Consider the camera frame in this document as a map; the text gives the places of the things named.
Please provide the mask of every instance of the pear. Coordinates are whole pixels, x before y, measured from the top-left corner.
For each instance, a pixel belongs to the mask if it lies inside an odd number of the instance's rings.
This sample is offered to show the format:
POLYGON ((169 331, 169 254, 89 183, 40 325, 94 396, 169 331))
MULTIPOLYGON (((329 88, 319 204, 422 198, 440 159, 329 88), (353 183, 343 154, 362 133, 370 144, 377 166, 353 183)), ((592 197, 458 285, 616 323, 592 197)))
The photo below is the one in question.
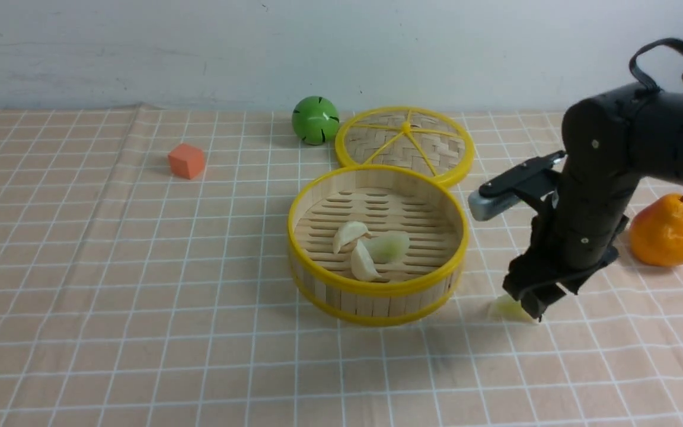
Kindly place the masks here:
POLYGON ((646 265, 683 265, 683 195, 664 195, 631 221, 629 246, 635 259, 646 265))

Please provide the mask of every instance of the woven bamboo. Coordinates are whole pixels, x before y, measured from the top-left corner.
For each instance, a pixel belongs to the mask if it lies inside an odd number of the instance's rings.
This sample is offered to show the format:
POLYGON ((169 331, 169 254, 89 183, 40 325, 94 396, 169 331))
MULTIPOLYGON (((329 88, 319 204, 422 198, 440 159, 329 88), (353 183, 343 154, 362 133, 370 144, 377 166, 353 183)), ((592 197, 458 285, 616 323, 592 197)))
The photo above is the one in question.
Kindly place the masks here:
POLYGON ((412 107, 366 111, 345 122, 336 138, 344 167, 393 165, 453 186, 474 157, 471 136, 443 114, 412 107))
POLYGON ((302 294, 333 316, 375 326, 414 321, 443 305, 458 285, 468 240, 463 210, 444 187, 391 165, 341 168, 313 181, 292 205, 288 232, 302 294), (376 265, 380 281, 357 281, 353 244, 331 249, 347 221, 365 222, 374 236, 407 232, 406 257, 376 265))

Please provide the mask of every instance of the green ball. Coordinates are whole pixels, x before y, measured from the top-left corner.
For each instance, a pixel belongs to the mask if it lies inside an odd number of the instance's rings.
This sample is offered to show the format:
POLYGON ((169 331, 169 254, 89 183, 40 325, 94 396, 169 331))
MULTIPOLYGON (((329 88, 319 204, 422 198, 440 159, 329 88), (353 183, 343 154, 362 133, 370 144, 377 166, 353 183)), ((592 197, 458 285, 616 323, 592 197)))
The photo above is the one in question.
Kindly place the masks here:
POLYGON ((303 142, 320 145, 336 137, 339 112, 324 97, 307 97, 295 106, 292 127, 303 142))

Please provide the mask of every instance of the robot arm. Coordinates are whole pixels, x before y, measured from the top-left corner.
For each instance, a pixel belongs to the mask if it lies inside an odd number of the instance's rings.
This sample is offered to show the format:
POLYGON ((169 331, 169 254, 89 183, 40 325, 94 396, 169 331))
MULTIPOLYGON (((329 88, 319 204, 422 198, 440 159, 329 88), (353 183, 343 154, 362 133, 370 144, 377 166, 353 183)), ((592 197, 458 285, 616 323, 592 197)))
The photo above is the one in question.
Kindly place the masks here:
POLYGON ((661 90, 636 62, 656 46, 683 55, 677 39, 643 46, 629 63, 637 83, 567 109, 564 151, 516 165, 468 198, 476 221, 521 201, 537 212, 529 247, 510 262, 502 287, 540 321, 566 295, 561 287, 577 294, 596 271, 618 259, 612 244, 628 224, 624 212, 642 178, 683 186, 683 94, 661 90), (558 173, 552 167, 564 157, 558 173))

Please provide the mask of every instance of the orange cube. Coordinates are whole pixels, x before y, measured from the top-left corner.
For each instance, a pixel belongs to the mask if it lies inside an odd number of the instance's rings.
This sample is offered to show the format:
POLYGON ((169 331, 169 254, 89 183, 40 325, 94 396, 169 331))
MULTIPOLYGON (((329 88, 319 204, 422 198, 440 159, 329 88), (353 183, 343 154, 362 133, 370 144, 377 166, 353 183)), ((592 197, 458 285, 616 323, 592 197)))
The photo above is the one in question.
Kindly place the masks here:
POLYGON ((168 153, 168 163, 174 175, 193 179, 204 170, 204 151, 189 144, 181 144, 168 153))

